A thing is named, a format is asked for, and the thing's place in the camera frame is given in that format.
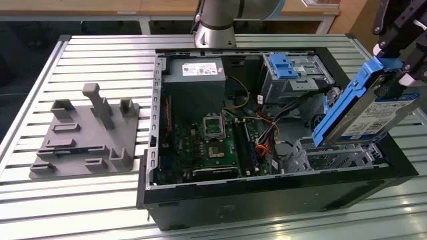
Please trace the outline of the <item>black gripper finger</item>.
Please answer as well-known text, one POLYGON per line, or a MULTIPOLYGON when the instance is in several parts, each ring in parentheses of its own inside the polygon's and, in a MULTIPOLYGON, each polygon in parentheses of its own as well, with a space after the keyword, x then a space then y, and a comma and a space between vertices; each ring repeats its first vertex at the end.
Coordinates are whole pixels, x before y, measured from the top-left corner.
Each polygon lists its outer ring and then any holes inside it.
POLYGON ((372 23, 372 34, 377 43, 372 53, 377 58, 396 58, 420 34, 413 20, 421 14, 419 0, 381 0, 372 23))
POLYGON ((404 75, 399 84, 404 87, 419 87, 427 85, 427 26, 421 22, 413 24, 423 29, 417 37, 415 48, 404 60, 401 71, 404 75))

